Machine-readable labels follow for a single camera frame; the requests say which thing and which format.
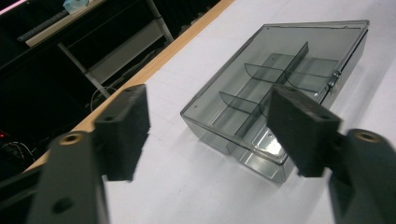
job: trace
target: screw hole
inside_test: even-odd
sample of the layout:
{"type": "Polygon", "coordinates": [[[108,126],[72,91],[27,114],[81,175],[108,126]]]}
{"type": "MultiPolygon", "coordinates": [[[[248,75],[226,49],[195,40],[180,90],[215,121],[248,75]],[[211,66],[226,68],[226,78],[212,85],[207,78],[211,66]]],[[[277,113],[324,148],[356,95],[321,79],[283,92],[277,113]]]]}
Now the screw hole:
{"type": "Polygon", "coordinates": [[[363,140],[363,141],[366,141],[366,142],[376,143],[376,142],[380,141],[378,136],[376,136],[376,135],[374,135],[372,133],[360,132],[360,133],[356,133],[355,136],[357,138],[359,138],[360,140],[363,140]]]}
{"type": "Polygon", "coordinates": [[[69,134],[69,135],[61,138],[61,140],[59,140],[59,144],[62,146],[73,145],[73,144],[79,142],[81,139],[82,139],[82,134],[72,133],[72,134],[69,134]]]}
{"type": "Polygon", "coordinates": [[[330,117],[327,116],[327,115],[320,115],[320,118],[321,118],[321,119],[330,119],[330,117]]]}
{"type": "Polygon", "coordinates": [[[105,121],[111,121],[113,119],[114,119],[114,117],[105,117],[105,121]]]}
{"type": "Polygon", "coordinates": [[[62,198],[52,206],[52,213],[59,215],[72,208],[73,205],[73,201],[70,198],[62,198]]]}

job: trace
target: white tabletop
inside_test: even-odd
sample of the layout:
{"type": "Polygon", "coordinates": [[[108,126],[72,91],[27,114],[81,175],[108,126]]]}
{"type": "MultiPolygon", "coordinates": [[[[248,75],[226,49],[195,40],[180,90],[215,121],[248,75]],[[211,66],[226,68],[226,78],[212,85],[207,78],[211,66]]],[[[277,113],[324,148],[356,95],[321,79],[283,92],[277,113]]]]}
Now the white tabletop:
{"type": "Polygon", "coordinates": [[[106,183],[112,223],[334,223],[324,178],[277,185],[200,142],[179,115],[265,23],[369,20],[363,55],[331,111],[341,132],[396,146],[396,1],[235,0],[151,79],[151,129],[132,183],[106,183]]]}

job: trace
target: white table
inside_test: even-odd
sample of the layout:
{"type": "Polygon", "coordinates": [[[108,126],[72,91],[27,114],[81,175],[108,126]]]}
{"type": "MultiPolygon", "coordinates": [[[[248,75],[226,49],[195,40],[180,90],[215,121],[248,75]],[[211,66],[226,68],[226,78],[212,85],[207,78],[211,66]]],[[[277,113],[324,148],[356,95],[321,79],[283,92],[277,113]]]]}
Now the white table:
{"type": "Polygon", "coordinates": [[[341,132],[396,146],[396,1],[235,0],[147,82],[151,130],[134,181],[106,183],[112,223],[334,223],[324,178],[283,185],[200,142],[180,110],[265,23],[369,20],[365,51],[331,111],[341,132]]]}

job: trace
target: blue object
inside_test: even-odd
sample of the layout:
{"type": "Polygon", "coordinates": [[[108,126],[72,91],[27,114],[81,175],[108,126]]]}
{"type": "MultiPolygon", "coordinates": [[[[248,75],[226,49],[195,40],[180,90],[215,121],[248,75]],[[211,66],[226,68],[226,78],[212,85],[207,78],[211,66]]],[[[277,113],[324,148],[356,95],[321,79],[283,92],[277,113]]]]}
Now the blue object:
{"type": "Polygon", "coordinates": [[[69,14],[76,13],[88,5],[88,0],[65,0],[64,9],[66,9],[69,14]]]}

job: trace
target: clear plastic box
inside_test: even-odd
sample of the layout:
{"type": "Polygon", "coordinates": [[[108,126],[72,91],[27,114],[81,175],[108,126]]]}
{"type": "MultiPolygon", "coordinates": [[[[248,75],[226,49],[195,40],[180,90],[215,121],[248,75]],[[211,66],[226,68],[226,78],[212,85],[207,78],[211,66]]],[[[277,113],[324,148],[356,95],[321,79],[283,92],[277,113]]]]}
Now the clear plastic box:
{"type": "Polygon", "coordinates": [[[282,183],[294,165],[266,127],[271,86],[294,87],[329,107],[362,55],[368,26],[368,21],[264,25],[181,117],[203,142],[282,183]]]}

